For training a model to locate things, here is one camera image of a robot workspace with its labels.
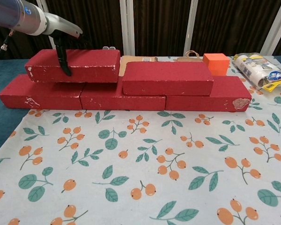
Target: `red foam block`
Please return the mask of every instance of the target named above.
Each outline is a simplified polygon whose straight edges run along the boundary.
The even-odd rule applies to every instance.
[[[129,62],[125,95],[208,96],[213,77],[204,62]]]
[[[59,66],[56,50],[41,50],[25,65],[35,82],[116,83],[120,66],[119,50],[67,50],[72,76]]]
[[[18,75],[0,92],[8,108],[80,110],[84,83],[36,83]]]
[[[210,96],[167,96],[166,110],[243,112],[251,95],[236,76],[215,76]]]
[[[165,96],[126,96],[122,91],[123,77],[118,84],[87,83],[80,96],[83,109],[97,110],[164,110]]]

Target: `blue label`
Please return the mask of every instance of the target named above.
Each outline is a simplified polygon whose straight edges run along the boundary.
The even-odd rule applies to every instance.
[[[279,81],[281,80],[281,72],[273,71],[268,75],[267,79],[269,81]]]
[[[31,14],[31,10],[30,10],[27,6],[25,6],[24,9],[25,9],[25,12],[26,12],[28,15]]]

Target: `orange block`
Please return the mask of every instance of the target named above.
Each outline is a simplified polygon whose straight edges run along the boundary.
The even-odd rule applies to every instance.
[[[207,64],[212,76],[226,76],[230,59],[223,53],[205,53],[203,62]]]

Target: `floral tablecloth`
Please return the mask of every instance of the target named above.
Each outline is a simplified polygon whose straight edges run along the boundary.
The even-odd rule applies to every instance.
[[[30,110],[0,148],[0,225],[281,225],[281,88],[228,74],[246,112]]]

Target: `table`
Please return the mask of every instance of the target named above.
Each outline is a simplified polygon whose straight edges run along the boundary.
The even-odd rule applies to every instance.
[[[281,224],[281,88],[243,82],[246,112],[30,110],[0,148],[0,225]]]

